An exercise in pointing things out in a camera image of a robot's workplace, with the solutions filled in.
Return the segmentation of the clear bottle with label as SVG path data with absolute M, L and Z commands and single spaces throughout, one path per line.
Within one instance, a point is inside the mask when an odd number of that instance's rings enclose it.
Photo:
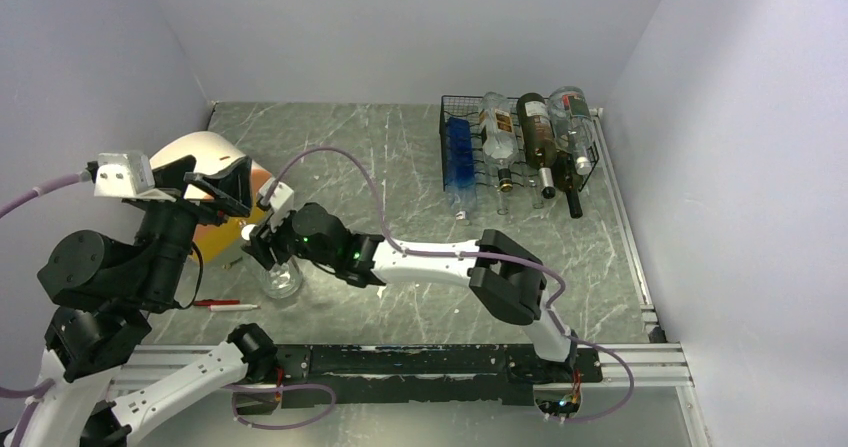
M 510 101 L 507 97 L 487 92 L 479 104 L 479 126 L 482 152 L 499 191 L 513 189 L 512 165 L 519 155 Z

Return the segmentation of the small clear glass bottle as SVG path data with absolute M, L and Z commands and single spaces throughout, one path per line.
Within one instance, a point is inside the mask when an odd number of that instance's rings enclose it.
M 510 213 L 510 196 L 508 193 L 498 191 L 496 193 L 497 209 L 496 212 L 500 216 L 506 216 Z

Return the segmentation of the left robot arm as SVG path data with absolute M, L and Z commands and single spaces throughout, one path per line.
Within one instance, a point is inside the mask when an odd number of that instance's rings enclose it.
M 38 272 L 55 305 L 36 386 L 3 389 L 26 405 L 5 446 L 134 446 L 167 419 L 207 395 L 281 373 L 277 349 L 256 324 L 236 327 L 186 367 L 139 391 L 109 399 L 108 390 L 150 333 L 148 318 L 179 308 L 184 265 L 199 254 L 200 225 L 245 217 L 252 203 L 247 157 L 204 174 L 192 155 L 160 167 L 139 152 L 102 153 L 83 172 L 36 187 L 40 197 L 90 181 L 99 197 L 143 213 L 132 243 L 81 230 L 65 237 Z

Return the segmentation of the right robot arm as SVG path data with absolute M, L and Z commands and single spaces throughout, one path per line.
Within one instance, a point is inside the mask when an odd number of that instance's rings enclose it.
M 495 319 L 520 327 L 542 373 L 562 381 L 578 366 L 571 330 L 553 309 L 553 273 L 506 234 L 486 229 L 453 243 L 399 241 L 358 233 L 316 203 L 274 212 L 242 230 L 244 252 L 265 270 L 297 258 L 358 288 L 404 282 L 470 291 Z

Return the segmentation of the clear round bottle white cap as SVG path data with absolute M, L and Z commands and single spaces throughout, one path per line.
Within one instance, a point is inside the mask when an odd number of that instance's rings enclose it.
M 244 254 L 244 268 L 258 282 L 262 292 L 274 300 L 283 300 L 294 296 L 304 285 L 303 273 L 293 258 L 282 265 L 266 270 L 257 260 Z

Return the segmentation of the dark green wine bottle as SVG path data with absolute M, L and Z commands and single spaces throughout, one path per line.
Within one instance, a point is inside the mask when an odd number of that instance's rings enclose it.
M 537 171 L 544 199 L 556 196 L 552 166 L 557 147 L 545 99 L 538 93 L 526 93 L 518 98 L 516 111 L 522 130 L 526 163 Z
M 572 219 L 583 216 L 582 205 L 579 198 L 581 178 L 576 172 L 574 162 L 570 154 L 559 152 L 552 167 L 555 187 L 565 194 L 569 214 Z

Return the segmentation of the dark green wine bottle front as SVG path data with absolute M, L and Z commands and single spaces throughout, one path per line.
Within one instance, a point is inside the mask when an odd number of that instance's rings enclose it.
M 581 178 L 576 172 L 574 162 L 570 154 L 559 152 L 552 167 L 555 187 L 565 194 L 569 214 L 572 219 L 583 216 L 582 205 L 579 198 Z

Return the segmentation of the clear slim glass bottle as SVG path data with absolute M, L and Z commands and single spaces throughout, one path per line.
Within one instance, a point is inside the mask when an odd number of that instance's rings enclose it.
M 542 193 L 540 187 L 535 178 L 527 179 L 527 188 L 531 196 L 531 206 L 533 209 L 542 209 L 544 207 L 544 200 L 542 197 Z

